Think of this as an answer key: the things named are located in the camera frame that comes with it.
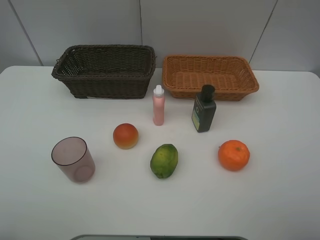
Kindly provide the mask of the translucent purple plastic cup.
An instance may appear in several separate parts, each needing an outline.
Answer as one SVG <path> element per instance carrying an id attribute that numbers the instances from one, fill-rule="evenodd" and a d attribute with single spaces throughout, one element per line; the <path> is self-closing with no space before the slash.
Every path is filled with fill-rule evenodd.
<path id="1" fill-rule="evenodd" d="M 74 183 L 85 183 L 95 174 L 96 165 L 88 145 L 80 137 L 60 140 L 51 151 L 51 159 Z"/>

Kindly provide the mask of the green lime fruit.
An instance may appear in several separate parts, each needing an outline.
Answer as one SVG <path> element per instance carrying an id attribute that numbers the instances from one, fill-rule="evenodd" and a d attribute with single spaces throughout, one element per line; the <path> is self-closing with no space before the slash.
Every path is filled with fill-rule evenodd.
<path id="1" fill-rule="evenodd" d="M 150 160 L 150 169 L 158 179 L 170 177 L 179 162 L 177 148 L 173 144 L 159 146 Z"/>

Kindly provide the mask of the light orange wicker basket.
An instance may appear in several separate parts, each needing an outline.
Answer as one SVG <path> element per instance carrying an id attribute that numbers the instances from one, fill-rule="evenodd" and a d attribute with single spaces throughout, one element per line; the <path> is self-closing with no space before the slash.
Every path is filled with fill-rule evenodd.
<path id="1" fill-rule="evenodd" d="M 249 63 L 239 56 L 168 55 L 162 84 L 178 99 L 194 99 L 204 85 L 212 85 L 216 101 L 240 101 L 260 88 Z"/>

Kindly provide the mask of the pink bottle white cap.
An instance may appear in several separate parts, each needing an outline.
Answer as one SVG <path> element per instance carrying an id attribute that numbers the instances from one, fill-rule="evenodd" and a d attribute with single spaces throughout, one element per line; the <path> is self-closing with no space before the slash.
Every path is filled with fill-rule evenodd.
<path id="1" fill-rule="evenodd" d="M 165 96 L 164 89 L 158 84 L 153 90 L 153 122 L 156 126 L 164 124 L 165 119 Z"/>

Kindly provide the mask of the dark green bottle black cap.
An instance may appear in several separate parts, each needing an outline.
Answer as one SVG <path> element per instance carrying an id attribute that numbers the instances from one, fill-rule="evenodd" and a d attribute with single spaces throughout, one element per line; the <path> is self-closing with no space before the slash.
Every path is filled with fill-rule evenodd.
<path id="1" fill-rule="evenodd" d="M 198 133 L 208 132 L 217 109 L 214 101 L 215 87 L 210 84 L 202 86 L 201 92 L 195 95 L 191 120 Z"/>

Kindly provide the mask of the orange tangerine fruit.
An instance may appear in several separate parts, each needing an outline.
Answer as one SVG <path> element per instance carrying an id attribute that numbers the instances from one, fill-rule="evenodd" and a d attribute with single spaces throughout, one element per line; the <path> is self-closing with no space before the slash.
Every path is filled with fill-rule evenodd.
<path id="1" fill-rule="evenodd" d="M 251 153 L 243 142 L 228 140 L 219 147 L 217 156 L 224 169 L 237 172 L 249 163 Z"/>

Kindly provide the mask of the red yellow peach fruit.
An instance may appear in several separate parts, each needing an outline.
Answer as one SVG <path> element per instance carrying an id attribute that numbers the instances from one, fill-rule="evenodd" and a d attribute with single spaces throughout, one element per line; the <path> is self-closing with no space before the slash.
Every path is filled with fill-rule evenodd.
<path id="1" fill-rule="evenodd" d="M 133 148 L 139 139 L 137 128 L 130 123 L 122 123 L 113 131 L 113 141 L 120 148 L 128 150 Z"/>

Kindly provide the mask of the dark brown wicker basket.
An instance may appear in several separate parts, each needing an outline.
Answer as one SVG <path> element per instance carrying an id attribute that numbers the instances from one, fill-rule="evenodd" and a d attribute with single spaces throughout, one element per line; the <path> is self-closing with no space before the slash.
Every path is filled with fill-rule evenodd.
<path id="1" fill-rule="evenodd" d="M 147 45 L 74 45 L 56 61 L 52 77 L 77 99 L 142 99 L 156 68 Z"/>

